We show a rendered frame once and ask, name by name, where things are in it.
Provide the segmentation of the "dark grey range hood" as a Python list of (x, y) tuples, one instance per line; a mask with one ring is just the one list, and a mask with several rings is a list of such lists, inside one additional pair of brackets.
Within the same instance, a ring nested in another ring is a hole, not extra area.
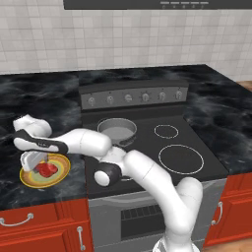
[(63, 0), (65, 10), (252, 10), (252, 0)]

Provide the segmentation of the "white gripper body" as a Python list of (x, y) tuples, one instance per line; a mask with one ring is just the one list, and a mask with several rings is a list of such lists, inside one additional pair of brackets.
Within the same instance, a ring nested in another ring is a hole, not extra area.
[(25, 172), (32, 171), (44, 158), (46, 153), (42, 152), (24, 152), (21, 155), (21, 165)]

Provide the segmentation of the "red cupboard door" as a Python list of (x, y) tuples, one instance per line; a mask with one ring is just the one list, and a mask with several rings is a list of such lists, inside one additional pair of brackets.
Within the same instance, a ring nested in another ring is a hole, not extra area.
[[(85, 251), (81, 251), (77, 227), (83, 228)], [(79, 221), (0, 235), (0, 252), (95, 252), (90, 222)]]
[(203, 247), (252, 238), (252, 193), (221, 197)]

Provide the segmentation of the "grey oven door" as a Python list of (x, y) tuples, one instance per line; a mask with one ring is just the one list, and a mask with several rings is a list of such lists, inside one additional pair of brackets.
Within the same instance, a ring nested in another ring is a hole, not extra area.
[[(205, 181), (192, 241), (203, 248), (226, 179)], [(89, 199), (94, 252), (152, 252), (165, 225), (156, 200), (147, 192)]]

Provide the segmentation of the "black and grey stove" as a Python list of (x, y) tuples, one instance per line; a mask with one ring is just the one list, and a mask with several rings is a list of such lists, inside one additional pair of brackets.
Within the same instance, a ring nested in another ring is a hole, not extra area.
[[(176, 99), (178, 91), (182, 92), (182, 99)], [(187, 83), (164, 80), (103, 83), (82, 86), (79, 92), (84, 127), (97, 131), (98, 123), (108, 118), (133, 121), (137, 125), (134, 142), (127, 147), (112, 145), (148, 156), (169, 173), (174, 185), (185, 177), (201, 183), (226, 179), (226, 169), (183, 118)], [(165, 100), (158, 99), (161, 92), (166, 94)], [(150, 99), (143, 101), (142, 94), (149, 94)], [(110, 95), (114, 98), (112, 104), (106, 101)], [(132, 101), (125, 101), (125, 95), (131, 95)], [(89, 104), (90, 97), (95, 99), (94, 106)], [(95, 181), (99, 168), (98, 160), (85, 159), (88, 200), (147, 191), (126, 175), (110, 186), (101, 186)]]

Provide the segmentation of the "grey metal pot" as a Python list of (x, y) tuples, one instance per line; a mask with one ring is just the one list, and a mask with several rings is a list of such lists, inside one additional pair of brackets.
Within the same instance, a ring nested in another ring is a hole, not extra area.
[(127, 147), (136, 139), (137, 125), (126, 118), (108, 118), (98, 123), (97, 131), (108, 136), (113, 145)]

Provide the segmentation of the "yellow striped plate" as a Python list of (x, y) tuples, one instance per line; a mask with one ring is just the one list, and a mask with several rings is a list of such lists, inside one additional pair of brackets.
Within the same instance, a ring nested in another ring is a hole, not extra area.
[(45, 178), (39, 173), (33, 171), (25, 172), (22, 168), (20, 170), (20, 180), (28, 187), (35, 189), (42, 189), (51, 187), (62, 181), (69, 173), (71, 169), (71, 162), (63, 155), (48, 154), (49, 161), (57, 166), (58, 171), (52, 176)]

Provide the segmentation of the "red drawer front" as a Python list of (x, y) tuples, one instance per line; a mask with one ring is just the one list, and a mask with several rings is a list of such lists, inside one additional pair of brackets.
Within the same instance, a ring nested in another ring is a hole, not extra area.
[(89, 208), (86, 198), (0, 211), (0, 218), (4, 218), (5, 223), (20, 222), (27, 218), (28, 213), (33, 213), (34, 217), (32, 220), (16, 227), (0, 225), (0, 234), (76, 221), (87, 221), (89, 219)]
[(244, 193), (252, 193), (252, 172), (229, 175), (222, 195), (227, 197)]

